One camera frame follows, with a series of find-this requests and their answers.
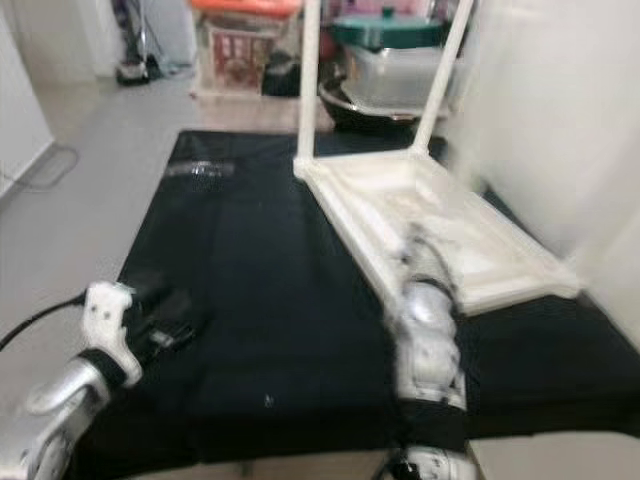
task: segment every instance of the white pole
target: white pole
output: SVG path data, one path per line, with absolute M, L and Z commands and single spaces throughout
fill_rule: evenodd
M 438 70 L 433 79 L 431 91 L 429 92 L 429 98 L 424 107 L 422 120 L 420 121 L 418 131 L 413 140 L 412 150 L 428 153 L 429 139 L 431 138 L 433 127 L 438 118 L 442 99 L 447 91 L 451 70 L 453 69 L 458 50 L 460 49 L 460 43 L 462 42 L 462 36 L 464 35 L 464 29 L 467 26 L 467 20 L 469 19 L 472 6 L 473 0 L 460 0 L 447 42 L 444 46 L 444 51 L 442 52 L 442 60 L 440 60 L 440 65 L 438 65 Z
M 298 125 L 298 155 L 294 172 L 300 176 L 301 164 L 313 159 L 316 130 L 316 93 L 318 83 L 318 52 L 320 48 L 321 0 L 305 0 L 304 34 L 302 37 L 302 75 L 300 79 L 300 123 Z

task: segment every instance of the electrical cord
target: electrical cord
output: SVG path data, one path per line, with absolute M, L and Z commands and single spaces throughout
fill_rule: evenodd
M 73 148 L 73 147 L 71 147 L 69 145 L 60 145 L 60 144 L 54 143 L 53 146 L 51 147 L 51 149 L 49 150 L 48 156 L 45 159 L 42 159 L 39 162 L 41 164 L 44 164 L 46 162 L 49 162 L 56 155 L 58 155 L 60 153 L 65 153 L 65 152 L 70 154 L 71 162 L 69 163 L 68 166 L 63 168 L 62 171 L 60 173 L 58 173 L 52 180 L 50 180 L 50 181 L 48 181 L 46 183 L 38 184 L 38 183 L 26 182 L 24 180 L 20 180 L 18 178 L 12 177 L 11 175 L 7 175 L 2 170 L 0 170 L 0 177 L 4 178 L 5 180 L 10 181 L 11 183 L 13 183 L 15 185 L 18 185 L 18 186 L 24 188 L 24 190 L 26 192 L 29 192 L 29 193 L 45 193 L 45 192 L 48 192 L 48 191 L 52 190 L 53 188 L 55 188 L 62 181 L 62 179 L 69 172 L 71 172 L 71 170 L 76 168 L 76 166 L 80 162 L 80 153 L 75 148 Z
M 21 322 L 19 325 L 14 327 L 4 337 L 2 337 L 2 339 L 0 340 L 0 352 L 4 350 L 6 346 L 9 345 L 18 335 L 20 335 L 22 332 L 24 332 L 27 328 L 29 328 L 31 325 L 36 323 L 38 320 L 62 308 L 82 306 L 84 304 L 84 300 L 85 300 L 85 293 L 83 292 L 77 297 L 70 298 L 68 300 L 65 300 L 64 302 L 60 302 L 51 307 L 45 308 L 44 310 L 41 310 L 35 315 L 32 315 L 31 317 L 27 318 L 25 321 Z

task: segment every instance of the clear plastic bin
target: clear plastic bin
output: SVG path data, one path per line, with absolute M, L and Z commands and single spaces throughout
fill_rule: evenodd
M 421 115 L 441 57 L 442 50 L 434 47 L 386 48 L 373 53 L 350 46 L 342 89 L 369 114 Z

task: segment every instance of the black cloth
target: black cloth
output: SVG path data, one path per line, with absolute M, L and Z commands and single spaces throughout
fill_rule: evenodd
M 327 134 L 316 149 L 410 141 Z M 179 136 L 168 172 L 211 161 L 218 174 L 165 176 L 121 279 L 159 270 L 189 290 L 209 326 L 98 417 L 77 450 L 80 478 L 404 441 L 461 450 L 467 436 L 633 430 L 640 356 L 584 299 L 548 297 L 461 325 L 469 432 L 456 409 L 395 398 L 381 305 L 294 180 L 295 145 L 289 135 Z

